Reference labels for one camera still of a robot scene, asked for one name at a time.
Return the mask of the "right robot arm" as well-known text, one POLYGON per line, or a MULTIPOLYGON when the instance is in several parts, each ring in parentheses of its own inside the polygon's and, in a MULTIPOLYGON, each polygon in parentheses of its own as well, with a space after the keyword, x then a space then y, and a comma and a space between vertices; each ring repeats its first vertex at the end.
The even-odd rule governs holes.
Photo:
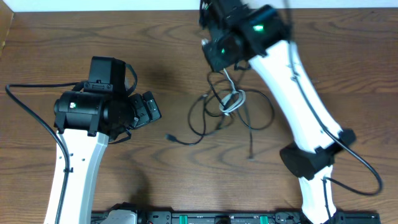
POLYGON ((224 0, 200 3, 200 25, 210 32, 202 49, 213 71, 245 60, 274 95, 294 137, 280 156, 299 179, 302 212, 311 223, 327 223, 336 207, 323 179, 331 176, 335 155, 356 136, 324 107, 290 40, 290 27, 269 5, 252 10, 241 1, 224 0))

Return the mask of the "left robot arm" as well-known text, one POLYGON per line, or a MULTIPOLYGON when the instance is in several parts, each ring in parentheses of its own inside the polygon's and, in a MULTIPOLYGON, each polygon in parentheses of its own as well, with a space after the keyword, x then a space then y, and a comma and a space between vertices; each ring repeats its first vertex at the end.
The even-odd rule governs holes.
POLYGON ((94 56, 88 80, 56 100, 59 143, 46 223, 89 223, 107 146, 162 117, 151 92, 139 94, 128 85, 127 70, 133 68, 122 60, 94 56))

